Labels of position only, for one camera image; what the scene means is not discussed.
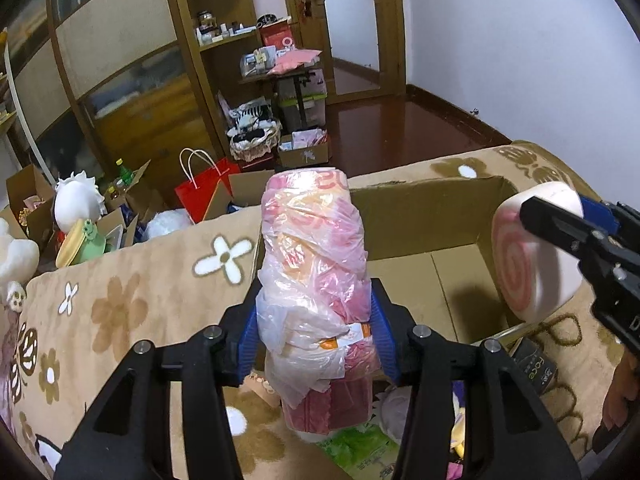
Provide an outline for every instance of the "metal screw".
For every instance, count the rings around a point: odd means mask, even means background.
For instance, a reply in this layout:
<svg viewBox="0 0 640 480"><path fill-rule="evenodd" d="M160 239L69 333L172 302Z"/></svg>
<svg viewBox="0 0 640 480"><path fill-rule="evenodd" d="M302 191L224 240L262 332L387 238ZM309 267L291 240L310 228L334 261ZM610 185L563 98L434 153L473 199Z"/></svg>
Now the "metal screw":
<svg viewBox="0 0 640 480"><path fill-rule="evenodd" d="M613 267L613 275L616 277L616 279L621 282L622 280L626 280L626 272L625 269L622 269L620 267L620 264L616 264L615 267Z"/></svg>
<svg viewBox="0 0 640 480"><path fill-rule="evenodd" d="M203 334L207 339L215 339L222 335L222 329L218 325L210 325L204 329Z"/></svg>
<svg viewBox="0 0 640 480"><path fill-rule="evenodd" d="M431 328L426 325L416 325L414 326L414 334L419 338L429 337L431 335Z"/></svg>
<svg viewBox="0 0 640 480"><path fill-rule="evenodd" d="M151 350L151 342L147 341L146 339L138 341L133 347L133 351L136 354L140 355L146 354L147 352L149 352L149 350Z"/></svg>
<svg viewBox="0 0 640 480"><path fill-rule="evenodd" d="M497 340L495 339L487 339L484 342L484 347L491 352L492 354L495 354L496 352L499 352L500 349L502 348L502 346L500 345L500 343L498 343Z"/></svg>

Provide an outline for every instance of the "floral blanket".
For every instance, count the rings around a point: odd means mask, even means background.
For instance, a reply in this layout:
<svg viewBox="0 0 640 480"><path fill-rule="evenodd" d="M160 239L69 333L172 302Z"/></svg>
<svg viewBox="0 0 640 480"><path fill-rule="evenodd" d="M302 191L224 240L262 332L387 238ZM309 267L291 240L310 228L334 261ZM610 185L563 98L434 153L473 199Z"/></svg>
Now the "floral blanket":
<svg viewBox="0 0 640 480"><path fill-rule="evenodd" d="M522 142L358 176L350 187L492 174L519 190L561 180L596 196L560 160ZM260 208L246 208L29 283L19 319L7 311L0 316L0 413L45 475L52 478L65 442L133 343L184 341L242 301L256 271L259 232ZM543 399L576 458L590 448L622 354L591 317L592 299L583 283L531 334L559 365ZM320 447L290 432L281 410L254 390L229 390L225 398L231 419L241 421L233 434L246 478L348 478ZM187 478L179 385L172 386L171 429L174 476Z"/></svg>

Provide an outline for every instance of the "baseboard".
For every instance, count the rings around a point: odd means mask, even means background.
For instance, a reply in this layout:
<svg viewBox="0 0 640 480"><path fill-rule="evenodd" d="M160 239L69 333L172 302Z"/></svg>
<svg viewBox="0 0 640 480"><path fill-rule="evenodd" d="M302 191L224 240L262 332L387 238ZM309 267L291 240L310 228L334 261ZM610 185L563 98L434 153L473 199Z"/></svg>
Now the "baseboard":
<svg viewBox="0 0 640 480"><path fill-rule="evenodd" d="M462 108L458 108L455 104L450 103L442 97L427 92L423 88L411 84L407 85L406 97L409 101L426 108L444 119L460 121L481 135L491 146L503 146L504 144L511 143L509 137L503 135L494 127L482 122L477 117L464 111Z"/></svg>
<svg viewBox="0 0 640 480"><path fill-rule="evenodd" d="M344 70L345 72L349 72L350 74L366 79L370 83L376 85L380 84L380 72L373 70L368 66L362 66L339 57L334 57L334 68L339 68L340 70Z"/></svg>

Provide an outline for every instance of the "green bottle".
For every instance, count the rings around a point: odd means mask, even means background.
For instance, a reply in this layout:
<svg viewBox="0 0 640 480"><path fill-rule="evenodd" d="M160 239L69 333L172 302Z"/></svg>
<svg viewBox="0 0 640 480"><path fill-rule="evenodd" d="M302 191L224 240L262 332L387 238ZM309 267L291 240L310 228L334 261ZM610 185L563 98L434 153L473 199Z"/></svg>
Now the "green bottle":
<svg viewBox="0 0 640 480"><path fill-rule="evenodd" d="M133 173L123 163L122 159L116 160L116 166L120 168L120 178L124 182L125 186L129 187L133 181Z"/></svg>

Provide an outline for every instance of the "red paper bag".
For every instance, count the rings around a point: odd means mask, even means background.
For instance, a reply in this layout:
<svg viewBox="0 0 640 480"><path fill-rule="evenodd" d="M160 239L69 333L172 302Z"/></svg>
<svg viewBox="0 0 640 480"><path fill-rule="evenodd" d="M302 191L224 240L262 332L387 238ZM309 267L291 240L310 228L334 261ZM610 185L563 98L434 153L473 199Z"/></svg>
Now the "red paper bag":
<svg viewBox="0 0 640 480"><path fill-rule="evenodd" d="M185 152L190 152L186 167L182 161L182 154ZM193 155L209 163L211 167L194 176L191 169L191 157ZM240 168L236 163L229 162L226 157L213 162L209 153L204 150L192 150L191 148L184 148L180 152L180 165L188 180L176 187L175 193L187 213L191 216L191 220L197 224L202 222L218 182L222 180L229 193L231 193L229 175L240 173Z"/></svg>

